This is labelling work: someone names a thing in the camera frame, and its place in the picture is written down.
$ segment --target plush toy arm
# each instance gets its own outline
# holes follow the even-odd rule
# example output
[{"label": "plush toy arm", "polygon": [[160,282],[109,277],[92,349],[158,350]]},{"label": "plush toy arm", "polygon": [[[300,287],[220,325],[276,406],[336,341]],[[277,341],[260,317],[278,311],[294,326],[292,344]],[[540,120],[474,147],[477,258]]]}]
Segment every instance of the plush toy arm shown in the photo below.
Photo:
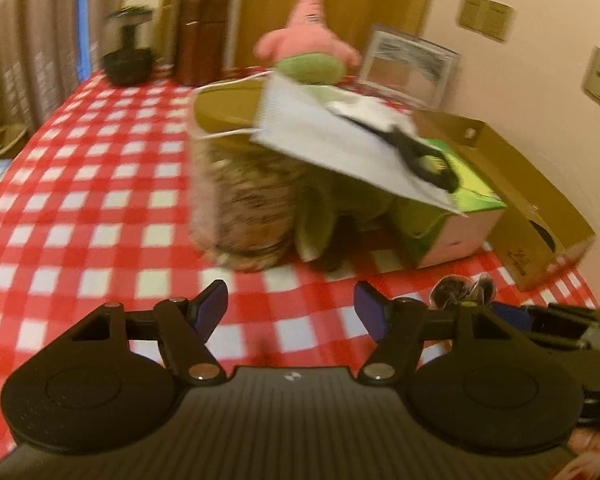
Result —
[{"label": "plush toy arm", "polygon": [[358,66],[362,58],[358,51],[342,40],[338,40],[335,45],[336,57],[343,60],[348,66]]},{"label": "plush toy arm", "polygon": [[272,30],[264,36],[262,36],[256,46],[253,49],[253,53],[258,59],[269,61],[275,54],[280,41],[285,37],[286,29],[279,28],[278,30]]}]

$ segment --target pink plush toy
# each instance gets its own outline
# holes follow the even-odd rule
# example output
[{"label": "pink plush toy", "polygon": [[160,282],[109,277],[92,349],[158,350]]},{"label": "pink plush toy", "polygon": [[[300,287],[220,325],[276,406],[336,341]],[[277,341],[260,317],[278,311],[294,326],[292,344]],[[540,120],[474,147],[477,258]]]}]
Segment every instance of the pink plush toy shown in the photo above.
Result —
[{"label": "pink plush toy", "polygon": [[289,77],[310,84],[338,82],[347,66],[360,63],[358,51],[326,27],[322,0],[299,0],[286,27],[261,37],[254,52]]}]

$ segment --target framed picture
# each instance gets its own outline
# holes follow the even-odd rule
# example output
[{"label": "framed picture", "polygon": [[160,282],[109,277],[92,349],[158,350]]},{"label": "framed picture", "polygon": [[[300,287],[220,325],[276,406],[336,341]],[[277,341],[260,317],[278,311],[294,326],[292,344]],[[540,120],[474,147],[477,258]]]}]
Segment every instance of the framed picture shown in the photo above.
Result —
[{"label": "framed picture", "polygon": [[460,55],[417,36],[374,25],[359,83],[425,108],[439,108]]}]

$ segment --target cardboard box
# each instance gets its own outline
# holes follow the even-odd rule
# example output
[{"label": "cardboard box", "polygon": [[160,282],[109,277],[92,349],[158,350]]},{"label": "cardboard box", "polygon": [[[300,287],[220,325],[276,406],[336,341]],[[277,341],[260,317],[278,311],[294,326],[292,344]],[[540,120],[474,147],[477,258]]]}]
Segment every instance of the cardboard box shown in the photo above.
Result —
[{"label": "cardboard box", "polygon": [[576,264],[595,233],[567,198],[488,124],[435,110],[417,110],[421,136],[441,139],[507,203],[488,237],[521,290]]},{"label": "cardboard box", "polygon": [[432,140],[431,143],[445,153],[460,178],[460,187],[453,193],[453,198],[466,216],[415,200],[395,200],[389,218],[418,269],[474,254],[506,208],[497,194],[453,153],[446,142]]}]

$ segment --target tablecloth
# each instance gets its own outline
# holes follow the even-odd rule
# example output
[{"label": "tablecloth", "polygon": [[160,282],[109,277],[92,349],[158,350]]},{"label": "tablecloth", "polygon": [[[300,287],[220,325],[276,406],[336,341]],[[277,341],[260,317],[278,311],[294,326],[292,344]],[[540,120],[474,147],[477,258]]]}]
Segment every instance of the tablecloth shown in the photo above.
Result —
[{"label": "tablecloth", "polygon": [[[128,310],[192,298],[225,280],[229,309],[208,342],[230,370],[363,363],[374,344],[352,307],[357,280],[427,301],[449,273],[488,272],[498,299],[596,306],[577,270],[521,293],[487,246],[471,258],[407,270],[390,234],[361,226],[349,260],[319,274],[289,255],[241,274],[202,259],[187,233],[187,94],[158,75],[141,88],[92,76],[33,136],[0,183],[0,388],[14,369],[104,301]],[[157,346],[132,342],[158,358]],[[439,343],[424,352],[431,358]],[[13,446],[0,414],[0,457]]]}]

